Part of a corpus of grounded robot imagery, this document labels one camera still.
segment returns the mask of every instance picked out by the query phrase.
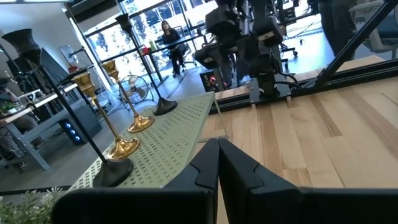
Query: brass pole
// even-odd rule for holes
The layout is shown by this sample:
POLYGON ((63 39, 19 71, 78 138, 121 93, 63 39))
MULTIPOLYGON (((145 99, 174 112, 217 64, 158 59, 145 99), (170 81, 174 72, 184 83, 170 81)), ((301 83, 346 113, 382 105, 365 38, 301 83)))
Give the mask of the brass pole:
POLYGON ((81 75, 76 76, 75 78, 72 79, 78 86, 79 89, 89 95, 91 99, 94 101, 94 104, 97 106, 98 111, 101 113, 103 116, 106 124, 109 126, 110 130, 113 133, 113 136, 115 138, 115 145, 113 146, 111 152, 108 154, 108 158, 110 159, 124 159, 130 156, 133 152, 135 152, 139 145, 140 141, 138 138, 132 138, 125 140, 121 138, 118 133, 115 131, 113 128, 112 123, 109 121, 107 115, 105 114, 104 110, 102 110, 102 107, 100 103, 98 102, 98 99, 95 95, 95 86, 91 82, 90 79, 90 73, 85 72, 81 75))
POLYGON ((127 129, 127 131, 130 133, 138 133, 140 131, 147 129, 149 126, 151 126, 154 123, 155 118, 153 116, 146 116, 146 117, 141 116, 136 111, 136 109, 134 108, 134 106, 131 103, 130 97, 127 95, 127 93, 124 90, 124 87, 119 79, 119 70, 118 70, 118 68, 116 68, 115 60, 110 60, 110 61, 104 63, 103 68, 106 70, 108 75, 110 77, 114 78, 116 83, 118 83, 119 88, 121 89, 124 98, 130 105, 130 108, 131 108, 132 112, 134 113, 134 122, 130 125, 130 127, 127 129))
POLYGON ((104 110, 102 109, 100 103, 98 102, 97 97, 94 96, 94 97, 91 97, 91 99, 94 101, 95 105, 96 105, 97 108, 98 108, 98 111, 101 113, 101 115, 102 115, 102 117, 104 118, 106 124, 109 126, 110 130, 112 131, 113 136, 114 136, 116 139, 117 139, 117 138, 120 138, 119 135, 118 135, 118 133, 115 131, 113 125, 112 125, 111 122, 109 121, 109 119, 108 119, 106 113, 105 113, 104 110))

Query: desk fan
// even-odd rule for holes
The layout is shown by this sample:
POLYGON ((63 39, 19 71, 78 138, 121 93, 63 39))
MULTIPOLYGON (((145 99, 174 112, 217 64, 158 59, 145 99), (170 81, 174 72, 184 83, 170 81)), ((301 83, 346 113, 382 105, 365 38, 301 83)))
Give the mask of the desk fan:
MULTIPOLYGON (((121 83, 124 91, 126 91, 127 95, 129 96, 131 103, 136 105, 147 100, 146 98, 148 96, 148 92, 150 92, 150 88, 148 86, 148 83, 142 77, 139 77, 137 75, 128 75, 122 79, 121 83)), ((126 103, 127 101, 120 89, 119 95, 123 103, 126 103)), ((151 100, 153 100, 154 96, 152 92, 151 95, 151 100)))

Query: metal frame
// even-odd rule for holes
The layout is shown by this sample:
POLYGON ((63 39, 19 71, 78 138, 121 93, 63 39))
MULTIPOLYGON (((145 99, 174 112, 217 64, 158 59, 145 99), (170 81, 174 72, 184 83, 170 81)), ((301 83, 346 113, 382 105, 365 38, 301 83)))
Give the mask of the metal frame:
MULTIPOLYGON (((398 59, 336 73, 336 71, 346 61, 346 58, 348 58, 348 56, 361 45, 363 40, 379 25, 379 23, 393 10, 393 8, 395 8, 397 4, 397 0, 385 0, 384 4, 372 16, 372 18, 367 21, 362 29, 354 35, 344 49, 335 57, 332 63, 329 64, 327 68, 324 68, 317 77, 303 80, 298 83, 298 86, 290 87, 291 92, 286 93, 285 95, 281 95, 280 91, 277 96, 258 97, 258 100, 253 97, 252 93, 254 92, 254 94, 259 96, 257 90, 255 90, 258 86, 253 85, 251 86, 250 93, 218 100, 220 110, 236 110, 248 107, 251 104, 269 103, 272 101, 284 100, 288 97, 309 95, 320 91, 333 90, 336 88, 343 88, 346 86, 398 76, 398 59)), ((213 105, 210 113, 214 114, 216 112, 217 110, 213 105)))

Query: black post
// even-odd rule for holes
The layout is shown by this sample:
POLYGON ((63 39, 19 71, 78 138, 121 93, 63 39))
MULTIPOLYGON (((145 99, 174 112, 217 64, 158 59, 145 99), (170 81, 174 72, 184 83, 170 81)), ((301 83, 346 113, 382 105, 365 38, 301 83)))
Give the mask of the black post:
MULTIPOLYGON (((115 19, 120 24, 122 30, 124 30, 129 35, 133 44, 138 47, 137 41, 135 40, 134 35, 132 33, 132 24, 129 18, 129 14, 125 13, 121 16, 116 17, 115 19)), ((156 83, 154 82, 151 76, 150 68, 145 63, 144 56, 139 50, 138 50, 138 56, 142 60, 142 63, 144 64, 144 67, 147 70, 150 80, 152 81, 152 83, 154 83, 154 88, 156 90, 156 93, 159 95, 159 101, 157 102, 157 105, 153 110, 154 115, 163 115, 174 110, 177 107, 178 103, 174 100, 166 100, 160 95, 160 92, 156 87, 156 83)))
MULTIPOLYGON (((359 30, 354 37, 345 45, 335 59, 324 68, 318 75, 318 78, 314 81, 314 87, 322 86, 327 82, 331 76, 346 62, 346 59, 352 54, 363 42, 363 40, 369 36, 369 34, 380 24, 380 22, 395 8, 397 1, 386 0, 379 10, 372 16, 372 18, 359 30)), ((314 82, 309 82, 305 87, 311 86, 314 82)))
POLYGON ((98 149, 98 146, 94 143, 93 139, 91 138, 90 134, 88 134, 87 130, 85 127, 82 125, 78 117, 76 116, 75 112, 72 110, 70 105, 68 104, 68 101, 65 99, 65 97, 61 94, 60 90, 57 88, 55 83, 52 81, 51 77, 49 76, 49 73, 45 67, 42 65, 39 65, 39 71, 43 74, 44 78, 47 79, 48 83, 50 84, 51 88, 57 94, 58 99, 61 101, 62 105, 65 107, 65 109, 69 112, 70 116, 72 119, 76 122, 77 126, 79 129, 82 131, 83 135, 87 138, 87 141, 91 144, 95 152, 98 154, 99 158, 102 160, 103 163, 107 163, 108 161, 105 159, 104 155, 102 155, 102 152, 100 149, 98 149))
POLYGON ((101 169, 93 179, 93 186, 115 187, 121 184, 124 180, 126 180, 134 167, 132 161, 129 159, 120 159, 117 161, 109 161, 105 159, 100 149, 98 149, 97 145, 88 134, 84 125, 82 125, 75 112, 68 104, 68 101, 61 94, 60 90, 50 78, 47 69, 42 65, 40 61, 42 50, 33 40, 32 29, 17 30, 2 36, 2 38, 14 46, 21 58, 29 60, 38 68, 39 72, 44 76, 45 79, 47 79, 50 87, 55 92, 55 94, 57 94, 58 99, 61 101, 65 109, 69 112, 74 122, 80 128, 83 135, 87 138, 87 141, 91 144, 99 158, 102 160, 103 163, 101 169))

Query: dark hair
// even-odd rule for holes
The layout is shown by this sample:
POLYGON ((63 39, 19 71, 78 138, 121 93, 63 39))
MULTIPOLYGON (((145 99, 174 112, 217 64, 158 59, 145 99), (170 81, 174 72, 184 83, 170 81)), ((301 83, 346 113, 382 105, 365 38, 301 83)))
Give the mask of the dark hair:
POLYGON ((166 30, 165 30, 164 27, 163 27, 164 24, 169 25, 169 31, 172 30, 172 28, 170 27, 170 24, 169 24, 167 21, 162 21, 162 31, 163 31, 163 32, 166 32, 166 30))

